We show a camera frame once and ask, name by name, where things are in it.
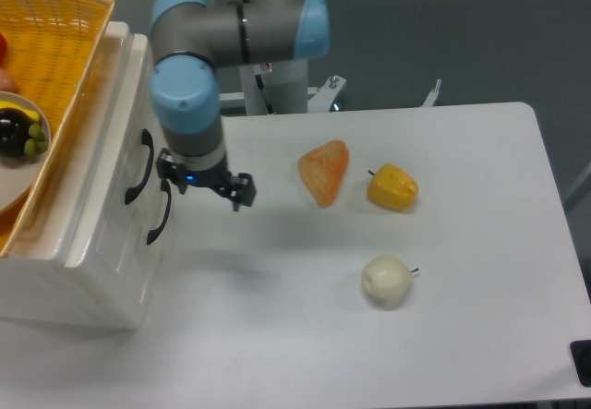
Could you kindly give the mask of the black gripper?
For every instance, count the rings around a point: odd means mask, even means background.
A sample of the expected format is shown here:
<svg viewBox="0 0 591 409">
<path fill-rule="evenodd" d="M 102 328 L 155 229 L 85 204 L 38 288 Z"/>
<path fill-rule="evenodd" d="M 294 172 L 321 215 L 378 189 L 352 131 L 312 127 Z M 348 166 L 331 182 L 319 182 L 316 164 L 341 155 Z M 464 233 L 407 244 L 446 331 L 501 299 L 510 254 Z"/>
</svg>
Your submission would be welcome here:
<svg viewBox="0 0 591 409">
<path fill-rule="evenodd" d="M 256 187 L 251 174 L 233 175 L 228 170 L 227 160 L 221 159 L 212 167 L 191 171 L 181 162 L 176 162 L 167 148 L 162 148 L 156 161 L 158 176 L 176 186 L 184 195 L 189 187 L 208 188 L 227 198 L 233 211 L 251 207 L 256 197 Z"/>
</svg>

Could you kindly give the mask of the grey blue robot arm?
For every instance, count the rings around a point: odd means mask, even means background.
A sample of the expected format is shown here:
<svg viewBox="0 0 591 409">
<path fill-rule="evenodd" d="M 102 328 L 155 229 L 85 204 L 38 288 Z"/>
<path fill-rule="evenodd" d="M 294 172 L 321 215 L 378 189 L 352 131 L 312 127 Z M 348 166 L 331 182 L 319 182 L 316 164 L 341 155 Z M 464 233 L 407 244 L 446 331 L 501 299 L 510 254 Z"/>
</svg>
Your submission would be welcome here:
<svg viewBox="0 0 591 409">
<path fill-rule="evenodd" d="M 234 209 L 252 205 L 250 174 L 231 174 L 220 115 L 220 68 L 321 57 L 331 34 L 325 0 L 155 0 L 152 110 L 166 146 L 159 177 L 208 188 Z"/>
</svg>

